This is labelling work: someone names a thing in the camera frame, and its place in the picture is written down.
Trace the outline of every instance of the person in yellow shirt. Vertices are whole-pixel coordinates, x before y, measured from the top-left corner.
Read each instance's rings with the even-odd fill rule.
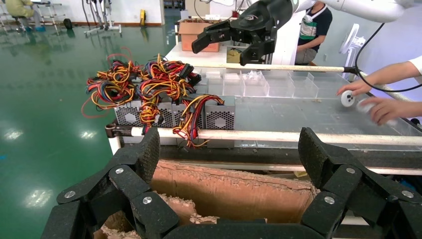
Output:
[[[41,26],[41,18],[37,11],[34,9],[25,8],[25,6],[32,6],[30,0],[6,0],[6,9],[10,15],[14,17],[24,17],[19,18],[19,22],[25,27],[26,31],[31,31],[29,27],[28,18],[33,17],[35,21],[35,30],[36,31],[45,31],[45,27]]]

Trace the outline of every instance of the yellow object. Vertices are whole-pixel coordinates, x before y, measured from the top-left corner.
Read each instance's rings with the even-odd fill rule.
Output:
[[[12,16],[34,16],[34,10],[24,6],[34,5],[30,0],[6,0],[6,9]]]
[[[297,177],[297,178],[300,178],[300,177],[305,177],[306,175],[307,175],[307,173],[306,172],[298,172],[298,171],[295,171],[295,172],[293,172],[294,174],[295,174],[295,176]]]
[[[145,10],[141,9],[141,15],[140,15],[140,19],[141,19],[141,26],[145,25]]]

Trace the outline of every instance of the wire bundle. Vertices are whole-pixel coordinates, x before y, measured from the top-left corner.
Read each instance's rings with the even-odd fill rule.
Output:
[[[131,79],[139,74],[139,66],[131,61],[124,64],[114,60],[107,72],[97,72],[97,76],[87,81],[87,92],[92,102],[101,110],[121,106],[134,99],[135,85]]]
[[[224,101],[215,95],[201,95],[195,99],[182,98],[182,103],[186,105],[186,109],[182,112],[179,126],[173,128],[173,133],[176,133],[187,141],[187,147],[201,147],[209,140],[196,145],[193,140],[198,137],[198,119],[201,115],[205,102],[214,100],[219,105],[224,105]]]
[[[145,64],[140,73],[143,82],[137,88],[137,94],[142,100],[139,117],[145,127],[151,127],[160,114],[157,107],[162,101],[160,95],[166,94],[178,104],[181,97],[195,92],[187,79],[193,79],[198,75],[189,73],[186,77],[181,76],[180,73],[185,67],[186,64],[180,61],[162,60],[160,55],[157,56],[157,61]]]

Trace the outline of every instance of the cardboard box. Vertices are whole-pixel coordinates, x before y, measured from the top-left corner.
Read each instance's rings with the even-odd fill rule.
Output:
[[[204,31],[204,28],[217,22],[218,21],[210,20],[205,23],[200,19],[185,19],[180,22],[179,35],[181,35],[182,38],[182,51],[192,51],[192,42],[198,38],[198,35]],[[220,43],[213,43],[202,51],[218,52],[219,50]]]
[[[159,161],[151,187],[177,213],[181,225],[215,224],[217,218],[299,223],[316,195],[309,182],[166,160]],[[118,212],[96,232],[95,239],[138,239],[128,227]]]

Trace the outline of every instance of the green floor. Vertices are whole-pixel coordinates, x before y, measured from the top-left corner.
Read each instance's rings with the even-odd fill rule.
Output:
[[[86,80],[107,70],[106,57],[126,53],[140,64],[175,45],[168,25],[123,28],[85,38],[54,29],[32,37],[0,30],[0,238],[39,238],[67,187],[92,175],[112,154],[104,126],[114,119],[86,119]],[[90,104],[87,114],[98,114]]]

